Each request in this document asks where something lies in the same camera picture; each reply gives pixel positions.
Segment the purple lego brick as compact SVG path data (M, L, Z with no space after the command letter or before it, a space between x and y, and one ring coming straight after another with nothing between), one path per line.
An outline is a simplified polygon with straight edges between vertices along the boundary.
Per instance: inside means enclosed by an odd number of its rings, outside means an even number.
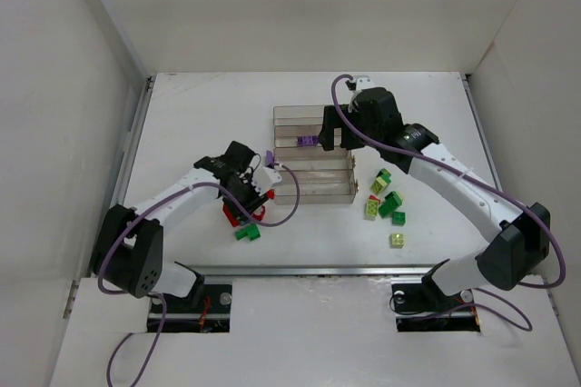
M318 143L319 141L316 135L303 135L297 137L298 147L312 147L317 146Z

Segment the red rectangular lego brick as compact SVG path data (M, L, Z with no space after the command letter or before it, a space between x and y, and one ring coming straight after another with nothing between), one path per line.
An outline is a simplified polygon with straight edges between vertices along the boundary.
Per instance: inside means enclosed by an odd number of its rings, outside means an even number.
M246 218L244 216L240 217L233 210L231 210L227 204L222 206L222 212L224 213L232 228L242 227L246 224Z

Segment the red flower lego brick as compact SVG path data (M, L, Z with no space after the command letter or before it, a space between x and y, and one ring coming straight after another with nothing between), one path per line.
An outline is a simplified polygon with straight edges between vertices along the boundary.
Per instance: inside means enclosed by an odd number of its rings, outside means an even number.
M253 214L252 218L258 222L262 222L266 214L266 207L262 205Z

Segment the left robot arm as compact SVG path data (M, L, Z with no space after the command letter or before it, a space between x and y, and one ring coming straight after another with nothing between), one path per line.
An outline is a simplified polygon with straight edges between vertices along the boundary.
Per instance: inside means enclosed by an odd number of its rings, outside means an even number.
M154 294L183 301L199 298L202 276L164 258L164 236L205 205L221 200L231 218L243 223L269 200L282 181L272 167L251 167L256 156L233 141L224 154L204 156L176 183L134 206L116 204L106 213L90 267L113 293L135 298Z

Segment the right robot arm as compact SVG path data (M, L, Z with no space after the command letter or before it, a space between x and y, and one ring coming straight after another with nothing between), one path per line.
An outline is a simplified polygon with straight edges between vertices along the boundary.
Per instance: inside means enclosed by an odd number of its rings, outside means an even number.
M328 152L369 146L381 159L431 188L461 212L486 242L480 251L432 267L419 294L435 310L442 300L480 285L510 291L550 251L550 214L540 203L524 206L474 175L422 124L406 124L392 92L367 77L343 75L352 93L346 104L323 111L318 140Z

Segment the green stepped lego brick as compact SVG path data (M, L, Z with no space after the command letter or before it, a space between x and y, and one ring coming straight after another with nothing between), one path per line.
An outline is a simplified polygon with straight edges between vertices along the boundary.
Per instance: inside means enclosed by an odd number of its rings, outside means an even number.
M234 233L234 237L237 241L242 239L247 239L249 241L257 240L261 237L261 232L259 226L255 223L248 224L242 227L240 230Z

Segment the purple lego by bins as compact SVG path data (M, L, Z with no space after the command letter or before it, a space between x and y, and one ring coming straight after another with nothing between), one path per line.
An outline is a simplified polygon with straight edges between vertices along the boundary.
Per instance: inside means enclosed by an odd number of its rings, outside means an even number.
M265 154L264 165L267 167L272 168L276 164L274 154L272 151L267 150Z

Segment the clear bin first row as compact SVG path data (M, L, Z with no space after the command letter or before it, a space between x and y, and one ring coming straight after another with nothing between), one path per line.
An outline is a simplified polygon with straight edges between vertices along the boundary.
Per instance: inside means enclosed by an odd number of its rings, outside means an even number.
M273 107L274 126L321 125L323 105L281 105Z

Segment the green and lime brick top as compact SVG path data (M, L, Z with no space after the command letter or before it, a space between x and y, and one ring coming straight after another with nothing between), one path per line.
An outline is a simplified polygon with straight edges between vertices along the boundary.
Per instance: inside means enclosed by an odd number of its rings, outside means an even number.
M377 176L375 177L370 187L370 190L374 194L381 194L383 191L387 189L390 183L391 183L391 173L387 169L382 168L378 171Z

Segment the dark green angled brick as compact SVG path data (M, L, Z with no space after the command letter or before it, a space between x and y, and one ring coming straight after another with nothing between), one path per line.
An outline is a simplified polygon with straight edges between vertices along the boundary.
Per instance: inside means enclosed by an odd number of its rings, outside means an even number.
M381 218L385 218L398 210L402 204L403 198L400 193L397 191L390 192L379 206L378 215Z

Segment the lime square brick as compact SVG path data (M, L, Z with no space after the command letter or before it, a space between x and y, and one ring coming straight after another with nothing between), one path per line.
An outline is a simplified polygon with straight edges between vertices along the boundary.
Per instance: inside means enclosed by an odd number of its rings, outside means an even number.
M401 249L405 246L405 236L403 233L392 233L389 236L389 246L391 249Z

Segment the aluminium rail front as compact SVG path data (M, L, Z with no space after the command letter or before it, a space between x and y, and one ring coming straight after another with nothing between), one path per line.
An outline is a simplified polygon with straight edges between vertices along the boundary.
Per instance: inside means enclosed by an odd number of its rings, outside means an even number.
M211 276L245 277L330 277L330 276L406 276L423 275L431 266L422 265L194 265L193 269Z

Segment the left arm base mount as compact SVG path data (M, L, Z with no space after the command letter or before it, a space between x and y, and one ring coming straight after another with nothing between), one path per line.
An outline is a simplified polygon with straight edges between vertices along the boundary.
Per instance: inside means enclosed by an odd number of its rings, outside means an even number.
M146 331L156 332L161 323L167 333L227 333L231 329L232 285L230 283L205 284L195 305L172 295L164 296L167 312L162 321L162 305L150 304Z

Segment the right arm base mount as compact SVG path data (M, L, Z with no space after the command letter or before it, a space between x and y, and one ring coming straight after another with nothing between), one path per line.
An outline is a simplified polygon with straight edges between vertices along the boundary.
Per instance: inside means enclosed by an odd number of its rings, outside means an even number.
M397 332L480 332L470 290L446 296L422 283L393 283L389 308Z

